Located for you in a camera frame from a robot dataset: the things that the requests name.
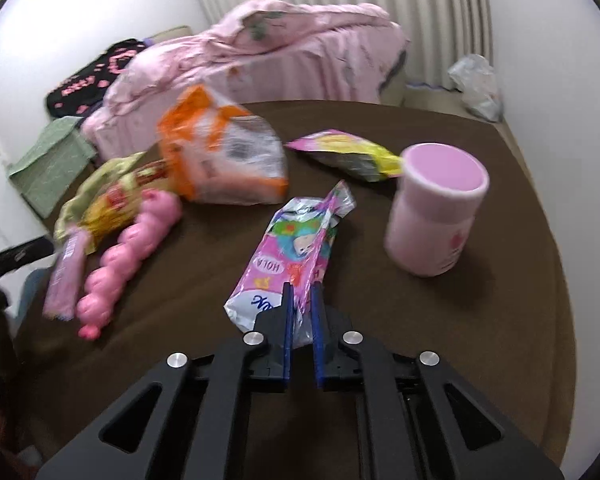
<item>floor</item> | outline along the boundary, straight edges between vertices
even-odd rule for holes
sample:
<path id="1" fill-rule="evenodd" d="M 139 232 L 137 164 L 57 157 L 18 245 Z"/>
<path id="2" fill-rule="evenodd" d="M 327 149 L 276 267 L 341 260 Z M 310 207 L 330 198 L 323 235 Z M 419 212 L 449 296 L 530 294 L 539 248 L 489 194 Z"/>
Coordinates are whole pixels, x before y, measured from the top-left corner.
<path id="1" fill-rule="evenodd" d="M 488 122 L 472 115 L 462 104 L 462 94 L 457 91 L 448 91 L 444 89 L 432 89 L 429 87 L 411 87 L 407 86 L 404 93 L 404 106 L 409 108 L 419 108 L 420 110 L 430 110 L 443 114 L 457 115 L 466 117 L 475 121 Z M 516 157 L 522 171 L 525 172 L 528 179 L 532 182 L 531 174 L 522 152 L 518 147 L 515 137 L 511 133 L 509 126 L 505 121 L 501 123 L 491 123 L 496 128 L 502 139 Z"/>

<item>pink caterpillar toy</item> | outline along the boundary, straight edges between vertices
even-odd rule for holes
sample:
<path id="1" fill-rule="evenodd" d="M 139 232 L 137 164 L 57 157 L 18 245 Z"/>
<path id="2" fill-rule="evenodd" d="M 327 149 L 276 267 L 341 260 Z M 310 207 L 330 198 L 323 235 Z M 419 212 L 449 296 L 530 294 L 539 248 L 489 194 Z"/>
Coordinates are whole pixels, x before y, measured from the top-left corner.
<path id="1" fill-rule="evenodd" d="M 107 249 L 84 283 L 87 293 L 76 306 L 83 327 L 80 337 L 94 340 L 111 320 L 113 306 L 120 299 L 126 282 L 136 273 L 140 263 L 160 244 L 169 229 L 182 216 L 180 199 L 168 191 L 142 191 L 140 213 L 135 223 L 120 233 L 118 244 Z"/>

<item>triangular cutout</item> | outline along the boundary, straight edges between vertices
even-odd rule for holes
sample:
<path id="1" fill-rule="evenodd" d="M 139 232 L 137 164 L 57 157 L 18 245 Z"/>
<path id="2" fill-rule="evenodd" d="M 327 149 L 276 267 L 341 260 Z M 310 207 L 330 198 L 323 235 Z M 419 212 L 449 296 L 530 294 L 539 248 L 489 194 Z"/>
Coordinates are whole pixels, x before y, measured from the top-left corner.
<path id="1" fill-rule="evenodd" d="M 100 440 L 127 453 L 138 449 L 162 387 L 154 383 L 100 433 Z"/>
<path id="2" fill-rule="evenodd" d="M 500 430 L 452 384 L 445 384 L 446 398 L 454 412 L 464 444 L 471 451 L 502 438 Z"/>

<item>orange and white plastic bag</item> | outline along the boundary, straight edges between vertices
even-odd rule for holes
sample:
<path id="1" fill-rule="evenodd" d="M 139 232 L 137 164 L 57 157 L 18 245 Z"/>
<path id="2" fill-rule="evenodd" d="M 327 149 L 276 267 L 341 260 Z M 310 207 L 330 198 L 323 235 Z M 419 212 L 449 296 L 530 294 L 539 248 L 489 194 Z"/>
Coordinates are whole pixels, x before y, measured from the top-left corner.
<path id="1" fill-rule="evenodd" d="M 196 202 L 282 202 L 285 155 L 263 118 L 203 85 L 183 92 L 158 123 L 174 190 Z"/>

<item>round table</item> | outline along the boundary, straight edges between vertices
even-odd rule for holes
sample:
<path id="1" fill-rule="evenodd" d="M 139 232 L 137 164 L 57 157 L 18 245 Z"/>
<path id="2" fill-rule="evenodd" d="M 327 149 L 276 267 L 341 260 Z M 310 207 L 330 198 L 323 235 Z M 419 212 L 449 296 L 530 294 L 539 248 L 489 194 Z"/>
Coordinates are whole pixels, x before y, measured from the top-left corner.
<path id="1" fill-rule="evenodd" d="M 416 142 L 446 142 L 485 165 L 491 189 L 466 248 L 458 264 L 436 278 L 411 276 L 384 252 L 395 182 L 359 182 L 287 152 L 288 196 L 322 197 L 345 178 L 358 206 L 338 228 L 326 302 L 392 351 L 415 356 L 430 349 L 444 356 L 559 463 L 575 380 L 570 306 L 538 198 L 497 131 L 456 116 L 352 102 L 248 108 L 285 142 L 337 128 L 394 153 Z M 154 148 L 146 160 L 156 156 Z M 18 405 L 46 457 L 159 360 L 175 351 L 202 356 L 237 335 L 222 305 L 278 207 L 187 204 L 182 222 L 129 283 L 96 342 L 78 338 L 77 320 L 43 319 L 39 293 L 16 340 L 25 363 Z M 109 237 L 98 254 L 113 243 Z M 254 397 L 246 479 L 358 477 L 353 399 L 316 390 L 312 373 L 310 348 L 299 349 L 289 391 Z"/>

